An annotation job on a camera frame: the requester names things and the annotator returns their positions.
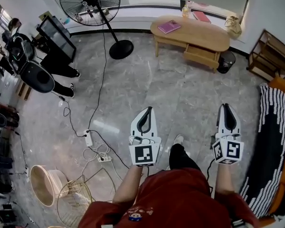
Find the black standing fan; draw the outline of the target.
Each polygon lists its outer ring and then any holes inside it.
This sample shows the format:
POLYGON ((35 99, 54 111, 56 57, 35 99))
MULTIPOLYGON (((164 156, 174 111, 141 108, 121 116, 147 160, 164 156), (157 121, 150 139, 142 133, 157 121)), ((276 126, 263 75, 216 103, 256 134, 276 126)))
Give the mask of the black standing fan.
POLYGON ((117 15, 121 0, 59 0, 62 10, 73 21, 90 27, 106 25, 115 43, 109 50, 113 59, 129 56, 134 45, 129 40, 118 40, 109 22, 117 15))

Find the black office chair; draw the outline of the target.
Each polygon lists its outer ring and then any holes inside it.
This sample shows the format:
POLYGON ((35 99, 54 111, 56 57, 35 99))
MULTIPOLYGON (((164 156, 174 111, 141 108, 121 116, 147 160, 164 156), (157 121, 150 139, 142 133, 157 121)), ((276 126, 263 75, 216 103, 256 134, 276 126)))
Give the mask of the black office chair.
POLYGON ((15 33, 9 38, 6 49, 11 67, 24 83, 40 93, 54 89, 54 78, 36 61, 35 47, 27 36, 15 33))

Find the brown wooden shelf rack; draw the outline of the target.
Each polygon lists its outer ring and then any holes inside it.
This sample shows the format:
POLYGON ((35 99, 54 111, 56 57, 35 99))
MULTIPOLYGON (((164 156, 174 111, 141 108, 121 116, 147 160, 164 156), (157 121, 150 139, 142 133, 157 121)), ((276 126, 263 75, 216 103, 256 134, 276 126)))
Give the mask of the brown wooden shelf rack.
POLYGON ((264 29, 249 54, 247 70, 268 82, 285 78, 285 44, 264 29))

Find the person's right forearm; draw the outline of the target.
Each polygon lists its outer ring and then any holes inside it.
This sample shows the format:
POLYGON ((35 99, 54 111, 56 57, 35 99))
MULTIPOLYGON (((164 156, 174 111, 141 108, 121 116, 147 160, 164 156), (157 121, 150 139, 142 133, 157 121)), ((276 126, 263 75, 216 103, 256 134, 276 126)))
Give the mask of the person's right forearm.
POLYGON ((231 178, 230 165, 218 165, 215 192, 224 195, 235 192, 231 178))

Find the round wooden side table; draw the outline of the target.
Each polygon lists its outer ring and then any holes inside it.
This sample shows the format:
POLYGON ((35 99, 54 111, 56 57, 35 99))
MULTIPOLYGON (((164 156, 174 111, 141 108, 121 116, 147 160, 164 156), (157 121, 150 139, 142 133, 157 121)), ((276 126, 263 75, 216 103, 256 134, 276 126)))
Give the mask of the round wooden side table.
POLYGON ((37 199, 46 207, 54 205, 58 198, 69 193, 68 180, 60 170, 34 165, 30 169, 30 183, 37 199))

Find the beige cloth bag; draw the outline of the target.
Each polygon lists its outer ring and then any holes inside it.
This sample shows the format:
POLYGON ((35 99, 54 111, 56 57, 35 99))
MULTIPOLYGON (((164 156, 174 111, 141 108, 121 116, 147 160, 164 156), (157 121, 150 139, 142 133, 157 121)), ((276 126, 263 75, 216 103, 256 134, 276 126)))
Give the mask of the beige cloth bag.
POLYGON ((225 21, 227 33, 233 39, 237 39, 242 34, 239 18, 236 16, 228 16, 225 21))

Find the black white fringed blanket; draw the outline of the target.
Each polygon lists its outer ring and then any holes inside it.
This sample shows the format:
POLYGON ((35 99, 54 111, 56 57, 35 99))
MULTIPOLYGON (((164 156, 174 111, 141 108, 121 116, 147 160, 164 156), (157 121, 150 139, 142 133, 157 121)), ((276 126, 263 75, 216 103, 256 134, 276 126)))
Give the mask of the black white fringed blanket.
POLYGON ((257 218, 266 216, 278 190, 285 161, 285 93, 263 84, 253 156, 240 195, 257 218))

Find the person's left forearm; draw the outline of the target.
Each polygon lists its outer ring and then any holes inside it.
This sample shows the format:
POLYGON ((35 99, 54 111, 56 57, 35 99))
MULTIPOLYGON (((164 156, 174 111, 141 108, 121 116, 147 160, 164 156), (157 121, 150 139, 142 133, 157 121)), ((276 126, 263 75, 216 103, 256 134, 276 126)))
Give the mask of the person's left forearm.
POLYGON ((136 165, 132 165, 129 168, 114 195, 112 201, 113 204, 129 204, 130 206, 134 204, 140 185, 142 171, 143 168, 136 165))

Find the black glass display cabinet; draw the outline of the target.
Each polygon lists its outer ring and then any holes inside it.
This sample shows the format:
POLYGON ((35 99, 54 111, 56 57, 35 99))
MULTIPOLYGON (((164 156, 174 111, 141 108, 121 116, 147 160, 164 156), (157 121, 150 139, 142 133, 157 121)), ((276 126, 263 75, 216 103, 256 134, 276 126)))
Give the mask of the black glass display cabinet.
POLYGON ((51 48, 64 56, 66 61, 73 62, 76 47, 70 40, 68 30, 55 16, 46 15, 38 25, 37 31, 49 41, 51 48))

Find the pink book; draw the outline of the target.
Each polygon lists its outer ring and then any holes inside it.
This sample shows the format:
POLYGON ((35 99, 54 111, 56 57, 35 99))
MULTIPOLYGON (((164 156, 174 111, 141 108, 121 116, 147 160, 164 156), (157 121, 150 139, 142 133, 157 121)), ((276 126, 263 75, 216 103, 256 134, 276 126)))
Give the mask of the pink book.
POLYGON ((171 33, 180 28, 181 28, 181 25, 174 20, 170 20, 158 26, 158 29, 164 34, 171 33))

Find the wooden drawer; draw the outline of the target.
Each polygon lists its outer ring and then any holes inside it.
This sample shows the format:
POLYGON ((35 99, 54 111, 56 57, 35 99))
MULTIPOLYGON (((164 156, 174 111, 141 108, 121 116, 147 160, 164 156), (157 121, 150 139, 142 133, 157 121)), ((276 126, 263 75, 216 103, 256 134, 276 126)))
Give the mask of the wooden drawer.
POLYGON ((219 67, 219 52, 215 52, 203 47, 187 44, 184 51, 184 57, 187 60, 191 60, 216 70, 219 67))

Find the person's white shoe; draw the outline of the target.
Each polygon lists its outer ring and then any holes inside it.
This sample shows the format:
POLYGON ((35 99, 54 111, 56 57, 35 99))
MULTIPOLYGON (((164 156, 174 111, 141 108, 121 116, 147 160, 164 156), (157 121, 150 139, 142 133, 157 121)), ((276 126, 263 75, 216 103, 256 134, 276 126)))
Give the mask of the person's white shoe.
POLYGON ((184 142, 184 136, 182 134, 178 134, 173 142, 173 146, 180 145, 182 146, 184 142))

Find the red book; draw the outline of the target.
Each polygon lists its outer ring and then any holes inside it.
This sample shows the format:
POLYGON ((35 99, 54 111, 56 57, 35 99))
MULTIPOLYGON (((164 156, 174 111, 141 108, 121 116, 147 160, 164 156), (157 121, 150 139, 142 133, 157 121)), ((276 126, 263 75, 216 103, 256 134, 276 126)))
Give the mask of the red book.
POLYGON ((211 21, 208 19, 208 17, 206 16, 206 14, 204 12, 193 11, 192 14, 196 20, 211 24, 211 21))

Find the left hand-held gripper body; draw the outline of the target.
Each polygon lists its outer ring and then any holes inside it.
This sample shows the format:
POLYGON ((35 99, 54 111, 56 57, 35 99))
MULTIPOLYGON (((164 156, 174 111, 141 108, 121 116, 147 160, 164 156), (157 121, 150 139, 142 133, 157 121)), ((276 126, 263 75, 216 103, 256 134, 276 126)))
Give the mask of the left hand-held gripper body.
POLYGON ((153 166, 159 154, 161 141, 160 137, 129 137, 129 151, 132 164, 136 166, 153 166))

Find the wooden coffee table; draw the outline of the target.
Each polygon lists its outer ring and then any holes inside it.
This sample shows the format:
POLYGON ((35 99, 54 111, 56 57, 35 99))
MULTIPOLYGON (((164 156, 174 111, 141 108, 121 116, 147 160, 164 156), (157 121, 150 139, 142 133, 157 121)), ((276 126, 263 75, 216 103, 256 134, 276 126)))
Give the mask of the wooden coffee table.
POLYGON ((150 26, 154 36, 155 55, 159 55, 159 44, 168 44, 186 49, 187 44, 206 48, 215 52, 225 52, 229 49, 230 38, 227 32, 213 24, 179 16, 160 16, 150 26), (181 28, 164 34, 158 26, 174 20, 181 28))

